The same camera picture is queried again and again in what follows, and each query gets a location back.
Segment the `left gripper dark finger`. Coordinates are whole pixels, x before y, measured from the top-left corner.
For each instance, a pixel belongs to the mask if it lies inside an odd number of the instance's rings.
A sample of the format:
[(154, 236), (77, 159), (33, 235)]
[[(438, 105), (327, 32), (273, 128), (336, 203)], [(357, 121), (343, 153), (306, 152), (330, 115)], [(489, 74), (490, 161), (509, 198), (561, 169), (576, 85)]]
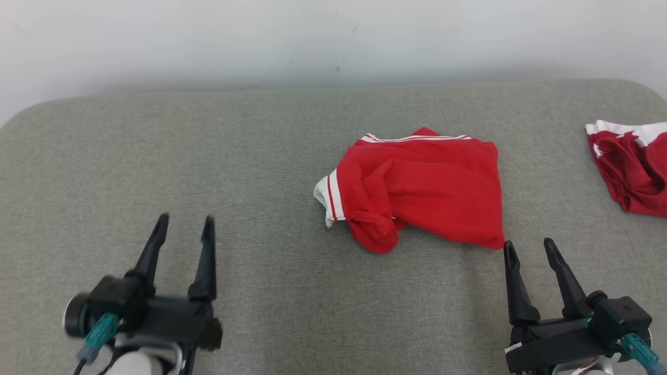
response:
[(201, 236), (202, 251), (195, 278), (188, 288), (191, 301), (212, 303), (217, 298), (215, 219), (207, 216)]
[(169, 213), (164, 212), (159, 216), (135, 267), (127, 271), (127, 278), (140, 280), (147, 295), (155, 295), (156, 292), (154, 280), (159, 259), (159, 250), (165, 243), (168, 226)]

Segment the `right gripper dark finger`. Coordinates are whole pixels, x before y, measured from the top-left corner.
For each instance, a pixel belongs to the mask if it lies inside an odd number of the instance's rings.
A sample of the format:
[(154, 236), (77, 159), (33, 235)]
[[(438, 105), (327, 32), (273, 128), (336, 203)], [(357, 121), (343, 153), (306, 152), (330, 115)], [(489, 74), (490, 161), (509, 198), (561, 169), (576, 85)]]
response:
[(552, 238), (544, 238), (544, 251), (550, 268), (557, 276), (558, 288), (564, 305), (563, 318), (575, 319), (590, 316), (590, 308), (586, 305), (584, 290)]
[(512, 326), (536, 324), (541, 320), (540, 313), (531, 304), (520, 273), (520, 260), (511, 241), (503, 245), (503, 258), (509, 323)]

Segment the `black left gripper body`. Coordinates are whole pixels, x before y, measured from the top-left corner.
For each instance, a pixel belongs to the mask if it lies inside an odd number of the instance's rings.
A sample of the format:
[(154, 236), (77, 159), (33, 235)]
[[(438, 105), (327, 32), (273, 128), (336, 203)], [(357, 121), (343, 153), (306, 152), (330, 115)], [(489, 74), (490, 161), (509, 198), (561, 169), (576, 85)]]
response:
[(211, 301), (155, 297), (140, 325), (119, 334), (119, 352), (144, 349), (167, 360), (192, 361), (198, 351), (218, 351), (222, 339)]

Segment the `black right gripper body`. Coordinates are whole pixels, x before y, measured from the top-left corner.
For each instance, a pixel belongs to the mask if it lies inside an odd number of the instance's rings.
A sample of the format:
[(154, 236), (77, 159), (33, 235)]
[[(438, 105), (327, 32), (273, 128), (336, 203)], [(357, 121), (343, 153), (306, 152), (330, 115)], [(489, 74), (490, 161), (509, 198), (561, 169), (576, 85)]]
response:
[(509, 373), (552, 373), (559, 365), (583, 365), (598, 357), (611, 357), (590, 331), (591, 316), (550, 319), (514, 326), (505, 349)]

